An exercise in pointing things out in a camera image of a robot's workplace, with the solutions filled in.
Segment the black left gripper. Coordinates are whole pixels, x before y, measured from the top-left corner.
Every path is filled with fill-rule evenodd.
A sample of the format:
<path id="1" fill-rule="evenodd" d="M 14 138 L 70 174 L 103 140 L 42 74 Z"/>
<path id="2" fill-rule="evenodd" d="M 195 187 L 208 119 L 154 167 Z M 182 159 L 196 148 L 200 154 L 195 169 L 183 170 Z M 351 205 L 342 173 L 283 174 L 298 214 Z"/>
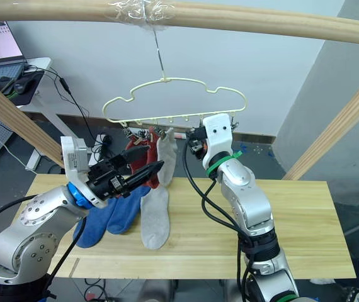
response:
<path id="1" fill-rule="evenodd" d="M 138 145 L 91 166 L 87 186 L 102 200 L 117 196 L 128 197 L 130 193 L 144 184 L 155 189 L 159 185 L 157 174 L 164 165 L 163 160 L 145 165 L 149 146 Z M 121 171 L 129 167 L 132 176 L 124 178 Z"/>

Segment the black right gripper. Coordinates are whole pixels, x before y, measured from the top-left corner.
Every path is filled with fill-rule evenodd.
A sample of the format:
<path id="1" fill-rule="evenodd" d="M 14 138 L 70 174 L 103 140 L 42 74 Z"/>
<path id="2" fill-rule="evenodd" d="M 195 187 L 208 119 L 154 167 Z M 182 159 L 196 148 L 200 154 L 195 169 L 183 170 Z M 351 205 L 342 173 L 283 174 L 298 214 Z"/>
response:
<path id="1" fill-rule="evenodd" d="M 191 128 L 186 132 L 190 152 L 198 159 L 202 160 L 207 153 L 207 131 L 204 126 Z"/>

